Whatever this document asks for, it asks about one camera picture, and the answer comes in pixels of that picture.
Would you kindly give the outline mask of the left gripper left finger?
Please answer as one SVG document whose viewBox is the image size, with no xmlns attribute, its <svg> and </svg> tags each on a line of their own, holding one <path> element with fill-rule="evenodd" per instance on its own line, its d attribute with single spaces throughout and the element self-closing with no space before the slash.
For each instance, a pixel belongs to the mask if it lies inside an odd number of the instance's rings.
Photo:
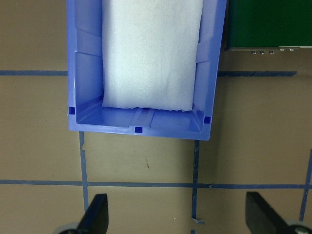
<svg viewBox="0 0 312 234">
<path fill-rule="evenodd" d="M 96 194 L 79 224 L 56 234 L 106 234 L 109 226 L 107 194 Z"/>
</svg>

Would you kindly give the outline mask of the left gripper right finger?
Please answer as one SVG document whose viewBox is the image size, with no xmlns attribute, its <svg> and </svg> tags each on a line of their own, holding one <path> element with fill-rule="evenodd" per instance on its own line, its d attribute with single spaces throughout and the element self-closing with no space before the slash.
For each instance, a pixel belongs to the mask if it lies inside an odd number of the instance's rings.
<svg viewBox="0 0 312 234">
<path fill-rule="evenodd" d="M 245 222 L 252 234 L 310 234 L 301 221 L 285 221 L 258 192 L 246 192 Z"/>
</svg>

